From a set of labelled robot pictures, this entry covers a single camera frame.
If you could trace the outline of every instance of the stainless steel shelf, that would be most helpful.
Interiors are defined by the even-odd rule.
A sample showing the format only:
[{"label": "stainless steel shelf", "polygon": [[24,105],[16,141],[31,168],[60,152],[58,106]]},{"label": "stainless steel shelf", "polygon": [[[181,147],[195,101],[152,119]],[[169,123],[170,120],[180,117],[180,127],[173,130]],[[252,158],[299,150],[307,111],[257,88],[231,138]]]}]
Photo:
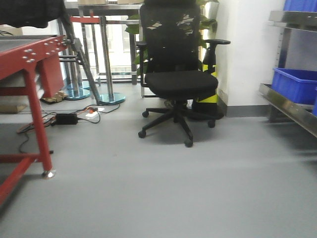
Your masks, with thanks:
[{"label": "stainless steel shelf", "polygon": [[66,11],[72,16],[79,16],[80,11],[89,16],[115,16],[115,15],[134,15],[138,14],[141,4],[103,4],[103,5],[78,5],[76,2],[67,2]]},{"label": "stainless steel shelf", "polygon": [[316,116],[271,89],[270,85],[261,84],[260,93],[272,106],[317,137]]},{"label": "stainless steel shelf", "polygon": [[317,32],[317,12],[271,11],[274,26]]}]

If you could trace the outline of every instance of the chair armrest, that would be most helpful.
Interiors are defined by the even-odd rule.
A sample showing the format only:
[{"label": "chair armrest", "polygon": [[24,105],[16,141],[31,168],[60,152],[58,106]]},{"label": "chair armrest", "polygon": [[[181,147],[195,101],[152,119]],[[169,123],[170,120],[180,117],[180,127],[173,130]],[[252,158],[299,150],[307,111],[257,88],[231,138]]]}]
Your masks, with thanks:
[{"label": "chair armrest", "polygon": [[230,41],[221,39],[207,39],[204,40],[204,42],[209,43],[211,45],[229,45],[231,43]]},{"label": "chair armrest", "polygon": [[207,72],[214,73],[216,64],[216,46],[217,45],[229,45],[231,42],[227,40],[220,40],[220,39],[208,39],[204,40],[204,42],[209,43],[209,47],[207,48],[206,55],[203,60],[203,64],[208,65]]},{"label": "chair armrest", "polygon": [[144,41],[137,41],[136,46],[139,47],[140,49],[144,49],[147,46],[147,43]]}]

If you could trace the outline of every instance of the chair caster wheel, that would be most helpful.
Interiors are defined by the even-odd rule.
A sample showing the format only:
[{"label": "chair caster wheel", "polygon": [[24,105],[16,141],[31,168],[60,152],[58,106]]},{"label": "chair caster wheel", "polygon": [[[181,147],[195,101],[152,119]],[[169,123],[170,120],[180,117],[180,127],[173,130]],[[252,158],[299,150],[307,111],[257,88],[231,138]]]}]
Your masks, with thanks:
[{"label": "chair caster wheel", "polygon": [[147,118],[147,117],[149,116],[149,112],[148,112],[148,111],[142,112],[142,116],[143,116],[144,118]]},{"label": "chair caster wheel", "polygon": [[208,121],[208,127],[214,128],[215,126],[216,126],[215,120],[209,120],[209,121]]},{"label": "chair caster wheel", "polygon": [[140,138],[145,138],[147,136],[147,133],[145,130],[141,130],[139,133],[138,133],[139,137]]},{"label": "chair caster wheel", "polygon": [[194,144],[191,139],[186,139],[184,143],[187,148],[192,147]]}]

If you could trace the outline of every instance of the black power brick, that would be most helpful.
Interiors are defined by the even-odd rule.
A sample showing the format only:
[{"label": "black power brick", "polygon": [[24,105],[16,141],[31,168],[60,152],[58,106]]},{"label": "black power brick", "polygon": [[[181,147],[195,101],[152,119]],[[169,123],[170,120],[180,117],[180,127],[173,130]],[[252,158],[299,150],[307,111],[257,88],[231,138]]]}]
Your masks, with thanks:
[{"label": "black power brick", "polygon": [[78,117],[75,113],[70,114],[56,114],[56,125],[76,125],[78,123]]}]

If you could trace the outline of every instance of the red metal table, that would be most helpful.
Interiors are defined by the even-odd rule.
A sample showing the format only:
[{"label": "red metal table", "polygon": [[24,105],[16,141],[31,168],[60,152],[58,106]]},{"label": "red metal table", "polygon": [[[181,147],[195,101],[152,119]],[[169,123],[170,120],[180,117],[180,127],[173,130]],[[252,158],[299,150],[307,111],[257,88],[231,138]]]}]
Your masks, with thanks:
[{"label": "red metal table", "polygon": [[25,81],[24,87],[0,88],[0,96],[28,96],[39,146],[39,153],[0,155],[0,163],[17,163],[12,173],[0,185],[0,205],[32,163],[42,163],[45,178],[49,179],[55,175],[34,79],[37,69],[45,91],[44,97],[53,97],[63,87],[58,52],[65,49],[63,36],[0,37],[0,80],[21,71]]}]

